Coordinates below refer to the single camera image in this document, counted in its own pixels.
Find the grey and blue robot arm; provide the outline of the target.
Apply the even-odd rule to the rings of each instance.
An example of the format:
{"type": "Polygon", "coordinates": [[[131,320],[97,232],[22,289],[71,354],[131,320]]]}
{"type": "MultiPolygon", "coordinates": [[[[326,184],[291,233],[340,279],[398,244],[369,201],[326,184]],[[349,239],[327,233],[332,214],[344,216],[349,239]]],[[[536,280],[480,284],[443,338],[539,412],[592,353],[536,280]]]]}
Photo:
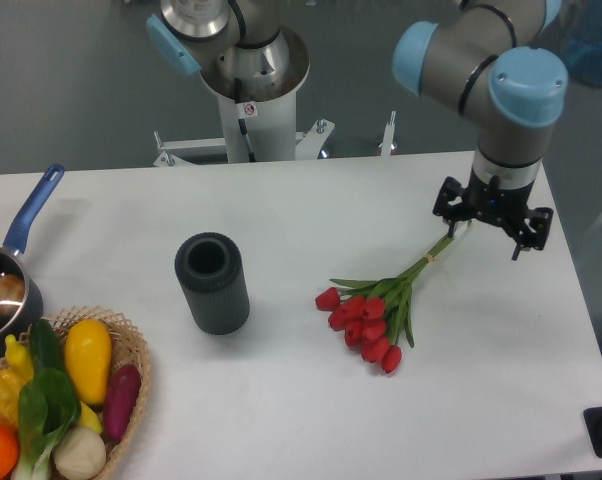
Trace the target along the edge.
{"type": "MultiPolygon", "coordinates": [[[[401,36],[392,73],[405,89],[471,121],[480,135],[469,181],[447,179],[433,212],[449,225],[476,219],[502,229],[517,251],[544,248],[549,208],[527,204],[568,73],[530,42],[556,17],[556,1],[463,1],[441,27],[421,21],[401,36]]],[[[147,33],[185,76],[217,96],[228,160],[294,160],[296,93],[309,71],[305,44],[275,1],[164,1],[147,33]]]]}

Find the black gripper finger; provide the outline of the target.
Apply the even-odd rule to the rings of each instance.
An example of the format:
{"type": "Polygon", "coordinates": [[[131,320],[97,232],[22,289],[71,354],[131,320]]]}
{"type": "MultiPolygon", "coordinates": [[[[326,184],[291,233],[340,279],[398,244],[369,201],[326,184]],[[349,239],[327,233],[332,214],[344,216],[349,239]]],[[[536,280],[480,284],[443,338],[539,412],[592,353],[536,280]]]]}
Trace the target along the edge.
{"type": "Polygon", "coordinates": [[[545,249],[551,225],[553,209],[550,207],[526,208],[520,220],[517,221],[515,234],[515,249],[511,259],[516,261],[523,251],[545,249]]]}
{"type": "Polygon", "coordinates": [[[474,207],[470,201],[470,189],[465,188],[453,177],[448,176],[437,195],[433,214],[447,225],[447,236],[453,237],[459,222],[474,218],[474,207]]]}

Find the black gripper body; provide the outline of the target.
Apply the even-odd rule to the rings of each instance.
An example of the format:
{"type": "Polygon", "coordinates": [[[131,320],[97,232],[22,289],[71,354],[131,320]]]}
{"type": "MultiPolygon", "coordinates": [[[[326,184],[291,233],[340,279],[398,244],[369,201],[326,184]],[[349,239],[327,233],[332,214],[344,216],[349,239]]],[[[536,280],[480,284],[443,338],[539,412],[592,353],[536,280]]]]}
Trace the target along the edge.
{"type": "Polygon", "coordinates": [[[523,228],[530,191],[526,169],[473,166],[464,193],[464,218],[500,228],[523,228]]]}

